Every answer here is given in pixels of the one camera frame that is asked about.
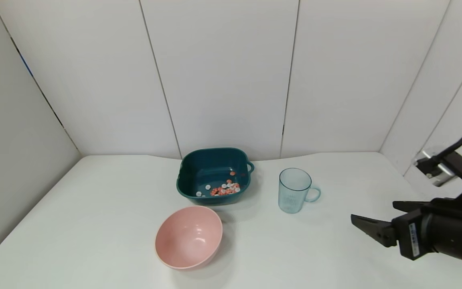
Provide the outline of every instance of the clear plastic cup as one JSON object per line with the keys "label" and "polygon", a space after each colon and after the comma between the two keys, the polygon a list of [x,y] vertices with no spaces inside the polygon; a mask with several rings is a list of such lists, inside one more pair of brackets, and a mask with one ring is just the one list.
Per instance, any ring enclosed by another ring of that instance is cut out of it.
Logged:
{"label": "clear plastic cup", "polygon": [[[307,199],[310,189],[318,192],[313,199]],[[279,208],[288,214],[295,214],[302,209],[305,201],[314,202],[322,194],[319,187],[312,185],[311,177],[307,172],[288,168],[279,174]]]}

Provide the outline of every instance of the mug handle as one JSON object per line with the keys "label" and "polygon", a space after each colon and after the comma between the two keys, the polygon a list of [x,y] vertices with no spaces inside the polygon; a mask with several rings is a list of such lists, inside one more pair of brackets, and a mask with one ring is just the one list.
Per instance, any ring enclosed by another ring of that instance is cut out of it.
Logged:
{"label": "mug handle", "polygon": [[320,198],[320,195],[322,194],[322,191],[316,185],[312,185],[310,189],[316,190],[318,192],[318,195],[316,197],[314,197],[313,199],[305,199],[304,201],[306,201],[308,203],[313,203],[314,201],[318,200],[318,198]]}
{"label": "mug handle", "polygon": [[249,170],[249,174],[254,171],[254,165],[250,161],[247,161],[247,164],[251,166],[251,170]]}

